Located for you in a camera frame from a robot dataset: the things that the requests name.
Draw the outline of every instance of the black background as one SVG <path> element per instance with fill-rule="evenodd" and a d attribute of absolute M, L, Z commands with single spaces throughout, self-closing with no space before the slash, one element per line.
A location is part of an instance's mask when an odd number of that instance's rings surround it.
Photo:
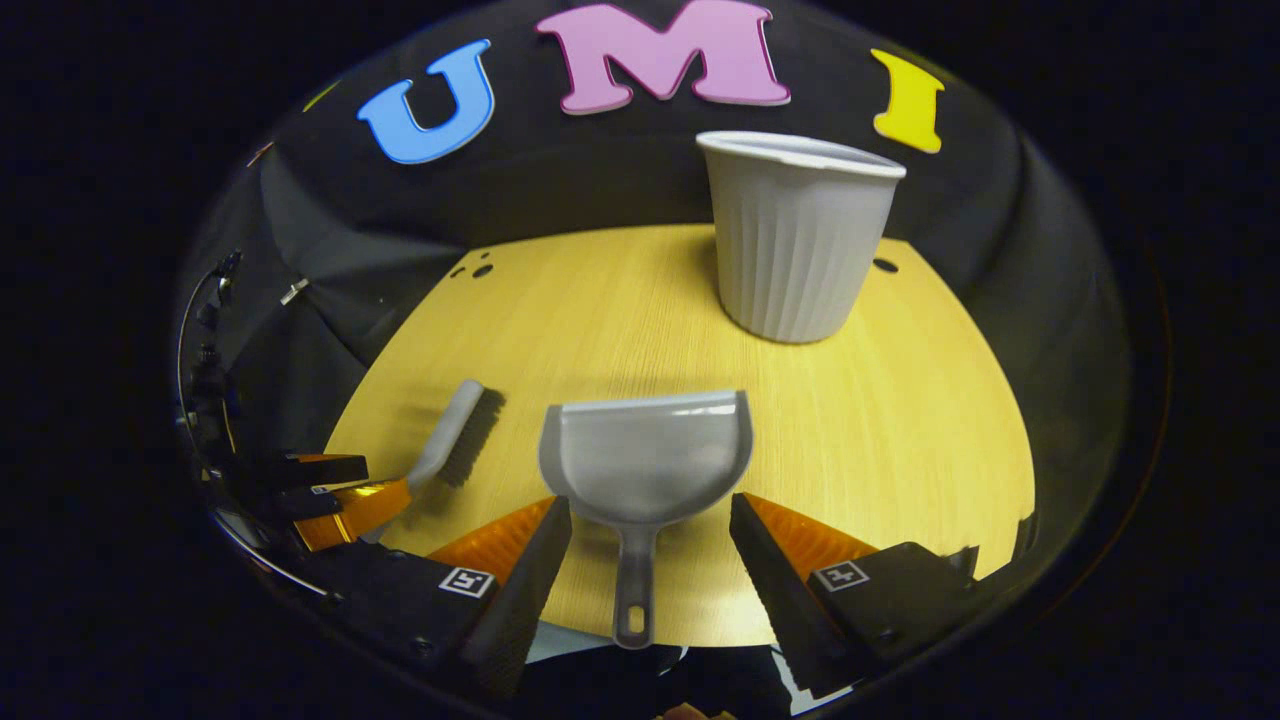
<path fill-rule="evenodd" d="M 1274 365 L 1275 59 L 1242 5 L 836 6 L 986 91 L 1105 231 L 1149 243 L 1175 348 L 1161 464 L 1097 571 L 1025 637 L 854 716 L 1275 716 L 1258 442 L 1274 421 L 1249 410 Z M 10 392 L 29 415 L 8 441 L 33 462 L 8 478 L 19 623 L 0 702 L 64 717 L 439 712 L 278 607 L 215 537 L 177 469 L 164 360 L 170 275 L 232 163 L 325 78 L 444 10 L 46 3 L 5 22 Z"/>

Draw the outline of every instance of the yellow wooden table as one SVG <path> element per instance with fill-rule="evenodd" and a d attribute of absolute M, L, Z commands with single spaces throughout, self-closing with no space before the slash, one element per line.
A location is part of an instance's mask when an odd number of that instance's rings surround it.
<path fill-rule="evenodd" d="M 507 404 L 467 483 L 436 483 L 383 542 L 425 555 L 548 496 L 538 438 L 548 405 L 746 389 L 755 424 L 737 487 L 873 546 L 980 546 L 977 575 L 1010 560 L 1034 507 L 1030 448 L 982 333 L 906 242 L 884 240 L 844 329 L 791 346 L 721 309 L 714 229 L 595 231 L 468 252 L 422 300 L 347 404 L 325 452 L 403 475 L 458 383 Z M 485 272 L 476 270 L 492 265 Z M 655 642 L 773 642 L 728 534 L 728 498 L 663 530 Z M 541 619 L 609 635 L 617 541 L 573 519 Z"/>

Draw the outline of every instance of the pink letter m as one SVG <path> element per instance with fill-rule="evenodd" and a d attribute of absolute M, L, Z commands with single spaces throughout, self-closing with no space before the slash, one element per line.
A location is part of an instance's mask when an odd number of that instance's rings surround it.
<path fill-rule="evenodd" d="M 613 5 L 588 5 L 552 15 L 538 32 L 553 33 L 564 51 L 571 91 L 561 108 L 588 115 L 622 108 L 631 88 L 613 82 L 612 59 L 658 100 L 676 95 L 694 56 L 707 73 L 694 94 L 712 102 L 785 105 L 791 91 L 778 83 L 764 44 L 773 14 L 733 0 L 691 0 L 658 32 Z"/>

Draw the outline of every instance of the ribbed cup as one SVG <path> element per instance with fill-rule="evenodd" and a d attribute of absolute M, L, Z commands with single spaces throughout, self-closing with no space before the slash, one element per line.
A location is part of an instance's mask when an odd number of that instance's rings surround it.
<path fill-rule="evenodd" d="M 906 168 L 806 137 L 704 132 L 719 296 L 746 331 L 813 342 L 849 318 Z"/>

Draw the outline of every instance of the gray dustpan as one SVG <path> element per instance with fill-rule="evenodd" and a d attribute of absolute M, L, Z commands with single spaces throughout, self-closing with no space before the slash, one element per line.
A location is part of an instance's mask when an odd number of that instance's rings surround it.
<path fill-rule="evenodd" d="M 653 551 L 658 530 L 707 510 L 751 460 L 746 392 L 553 405 L 538 464 L 573 512 L 618 533 L 613 642 L 653 643 Z"/>

